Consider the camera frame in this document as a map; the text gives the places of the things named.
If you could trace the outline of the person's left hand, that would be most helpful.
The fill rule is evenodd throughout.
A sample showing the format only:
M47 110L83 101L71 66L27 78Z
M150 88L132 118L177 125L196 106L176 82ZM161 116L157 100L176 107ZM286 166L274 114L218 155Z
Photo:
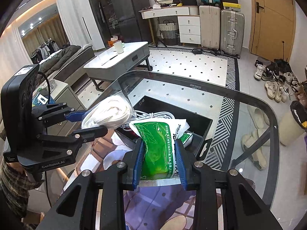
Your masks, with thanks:
M22 177L28 176L26 171L24 170L22 165L20 165L19 162L17 163L5 162L5 170L6 170L6 173L11 174L12 176L22 176Z

